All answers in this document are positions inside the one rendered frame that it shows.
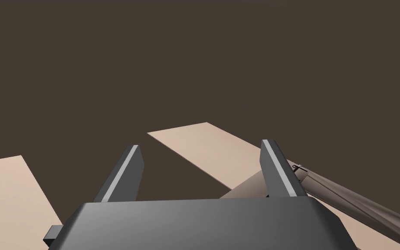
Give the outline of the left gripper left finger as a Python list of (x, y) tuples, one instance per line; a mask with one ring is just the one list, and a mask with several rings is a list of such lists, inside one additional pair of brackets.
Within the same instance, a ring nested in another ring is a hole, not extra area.
[(139, 145), (129, 145), (116, 162), (93, 201), (135, 201), (143, 170), (144, 161)]

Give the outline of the grey-brown door leaf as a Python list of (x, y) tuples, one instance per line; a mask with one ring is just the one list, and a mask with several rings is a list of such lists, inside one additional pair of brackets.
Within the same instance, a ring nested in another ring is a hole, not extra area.
[(305, 191), (336, 214), (360, 250), (400, 250), (400, 214), (289, 162)]

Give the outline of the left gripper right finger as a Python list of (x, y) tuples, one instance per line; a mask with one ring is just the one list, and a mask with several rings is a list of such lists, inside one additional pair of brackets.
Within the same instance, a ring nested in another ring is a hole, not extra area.
[(269, 197), (307, 196), (301, 182), (308, 171), (301, 165), (290, 165), (274, 140), (262, 140), (259, 162)]

